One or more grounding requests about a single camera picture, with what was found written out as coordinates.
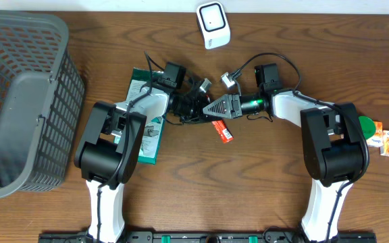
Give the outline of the green white gloves packet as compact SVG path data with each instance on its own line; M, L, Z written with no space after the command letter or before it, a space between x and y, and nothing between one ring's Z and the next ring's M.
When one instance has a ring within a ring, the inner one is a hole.
M126 100L116 103L116 109L125 112L130 101L139 98L148 91L150 79L149 71L134 68ZM166 112L169 99L170 97L165 91L153 88L149 96L135 102L130 109L131 113L135 112L147 117L138 154L139 163L156 164L164 127L162 116Z

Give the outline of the red nescafe stick sachet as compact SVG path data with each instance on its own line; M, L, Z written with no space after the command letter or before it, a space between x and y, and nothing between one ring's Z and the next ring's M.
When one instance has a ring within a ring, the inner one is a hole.
M227 129L227 126L225 125L225 123L222 120L213 121L212 124L213 124L215 130L219 134L219 136L224 144L228 143L234 139L234 137L231 135L231 133Z

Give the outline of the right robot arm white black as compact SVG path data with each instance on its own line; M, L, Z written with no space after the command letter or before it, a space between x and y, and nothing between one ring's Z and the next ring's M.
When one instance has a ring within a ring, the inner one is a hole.
M339 242L346 195L369 165L369 149L353 103L328 103L285 89L276 64L255 66L256 94L225 94L203 113L236 119L262 111L301 129L303 160L311 176L307 210L290 242Z

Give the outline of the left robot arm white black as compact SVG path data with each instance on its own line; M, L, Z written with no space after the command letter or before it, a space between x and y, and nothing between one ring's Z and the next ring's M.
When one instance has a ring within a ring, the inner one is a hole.
M171 112L184 124L202 119L208 102L208 79L189 78L190 88L180 92L186 69L167 63L159 73L148 70L146 78L133 77L125 101L93 105L75 154L90 193L91 224L87 242L117 242L125 227L122 215L124 186L131 178L146 127Z

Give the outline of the green lid white jar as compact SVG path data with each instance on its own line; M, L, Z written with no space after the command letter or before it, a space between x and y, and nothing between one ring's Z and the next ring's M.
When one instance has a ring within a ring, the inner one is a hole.
M376 133L376 125L371 118L363 115L359 116L359 123L361 125L361 129L366 140L374 136L374 134Z

